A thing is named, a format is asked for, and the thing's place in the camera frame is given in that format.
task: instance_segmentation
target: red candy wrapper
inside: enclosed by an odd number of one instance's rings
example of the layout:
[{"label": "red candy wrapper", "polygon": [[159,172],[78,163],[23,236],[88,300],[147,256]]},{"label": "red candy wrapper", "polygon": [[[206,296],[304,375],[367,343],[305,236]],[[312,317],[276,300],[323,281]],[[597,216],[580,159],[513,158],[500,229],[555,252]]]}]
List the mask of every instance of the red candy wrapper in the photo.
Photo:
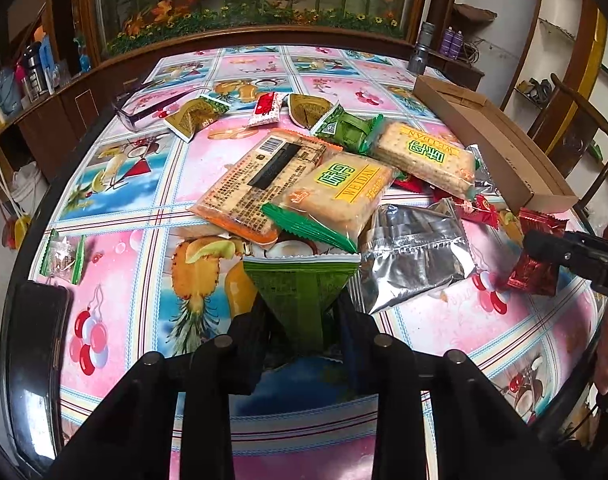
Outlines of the red candy wrapper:
[{"label": "red candy wrapper", "polygon": [[260,95],[255,105],[253,115],[248,120],[248,126],[276,123],[280,120],[280,108],[286,97],[285,92],[268,92]]},{"label": "red candy wrapper", "polygon": [[[561,238],[566,229],[567,220],[558,220],[544,213],[522,208],[518,217],[524,234],[537,229]],[[558,275],[559,265],[536,262],[522,251],[506,284],[529,294],[554,296],[558,288]]]},{"label": "red candy wrapper", "polygon": [[441,189],[435,188],[433,197],[436,201],[442,198],[452,199],[457,207],[460,218],[463,220],[490,225],[493,229],[500,228],[500,215],[495,206],[489,203],[484,195],[476,195],[473,200],[462,200]]},{"label": "red candy wrapper", "polygon": [[413,193],[424,193],[425,185],[425,181],[407,173],[393,181],[393,186],[401,187],[402,189],[412,191]]}]

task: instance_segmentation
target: metal thermos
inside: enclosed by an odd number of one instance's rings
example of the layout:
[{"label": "metal thermos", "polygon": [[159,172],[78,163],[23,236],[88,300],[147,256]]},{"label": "metal thermos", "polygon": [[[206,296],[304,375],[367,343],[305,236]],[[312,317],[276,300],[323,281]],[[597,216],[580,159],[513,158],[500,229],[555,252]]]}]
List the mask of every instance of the metal thermos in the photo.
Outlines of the metal thermos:
[{"label": "metal thermos", "polygon": [[24,63],[26,66],[26,75],[30,81],[31,88],[37,94],[44,94],[49,91],[40,61],[40,47],[42,44],[39,41],[31,43],[24,51]]},{"label": "metal thermos", "polygon": [[433,38],[434,30],[435,25],[433,25],[433,23],[422,23],[420,35],[415,43],[415,48],[411,54],[411,59],[408,60],[407,70],[411,74],[424,74],[424,70],[426,70],[426,65],[428,63],[429,46],[431,44],[431,39]]}]

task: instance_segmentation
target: wooden chair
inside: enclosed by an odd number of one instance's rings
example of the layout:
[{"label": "wooden chair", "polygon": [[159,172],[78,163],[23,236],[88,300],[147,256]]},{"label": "wooden chair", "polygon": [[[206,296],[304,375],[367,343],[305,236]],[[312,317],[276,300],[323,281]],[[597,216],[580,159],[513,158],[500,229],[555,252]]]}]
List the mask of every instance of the wooden chair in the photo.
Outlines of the wooden chair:
[{"label": "wooden chair", "polygon": [[[548,154],[548,158],[558,168],[564,178],[566,178],[584,155],[598,129],[603,131],[608,137],[608,121],[584,96],[569,88],[559,80],[558,76],[551,74],[550,78],[555,85],[555,90],[553,90],[553,94],[546,107],[539,113],[535,122],[530,127],[528,136],[537,143],[541,126],[546,119],[552,103],[556,98],[559,98],[558,96],[565,95],[575,102],[577,111],[573,119]],[[593,198],[597,190],[600,189],[600,186],[607,177],[608,161],[602,167],[600,174],[593,184],[591,184],[591,187],[579,200],[577,205],[575,205],[574,209],[584,223],[588,222],[584,208],[586,208],[586,205]]]}]

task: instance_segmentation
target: silver foil bag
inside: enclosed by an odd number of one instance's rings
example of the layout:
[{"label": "silver foil bag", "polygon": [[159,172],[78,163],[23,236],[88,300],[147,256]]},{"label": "silver foil bag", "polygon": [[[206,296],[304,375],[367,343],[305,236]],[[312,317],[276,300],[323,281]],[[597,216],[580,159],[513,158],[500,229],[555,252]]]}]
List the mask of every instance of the silver foil bag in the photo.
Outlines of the silver foil bag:
[{"label": "silver foil bag", "polygon": [[500,192],[491,177],[491,173],[488,171],[488,168],[484,163],[482,153],[479,151],[479,146],[477,144],[471,144],[466,147],[466,150],[471,152],[476,158],[475,194],[500,196]]},{"label": "silver foil bag", "polygon": [[[433,211],[441,206],[446,214]],[[356,308],[374,314],[468,277],[475,264],[452,201],[429,208],[380,205],[360,238]]]}]

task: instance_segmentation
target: green snack package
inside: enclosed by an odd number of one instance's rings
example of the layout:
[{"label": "green snack package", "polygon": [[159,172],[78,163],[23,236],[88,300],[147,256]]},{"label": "green snack package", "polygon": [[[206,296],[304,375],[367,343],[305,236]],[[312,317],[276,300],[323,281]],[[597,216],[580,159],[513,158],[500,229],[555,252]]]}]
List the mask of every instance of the green snack package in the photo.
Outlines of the green snack package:
[{"label": "green snack package", "polygon": [[382,114],[368,120],[350,114],[338,102],[313,126],[311,133],[320,139],[338,144],[348,152],[365,155],[369,151],[369,134],[384,120]]},{"label": "green snack package", "polygon": [[77,285],[82,280],[85,241],[86,235],[82,235],[78,246],[74,248],[66,237],[61,237],[55,229],[52,229],[42,258],[40,274],[49,278],[61,278]]},{"label": "green snack package", "polygon": [[322,314],[360,264],[359,254],[316,254],[243,259],[253,280],[297,354],[324,349]]}]

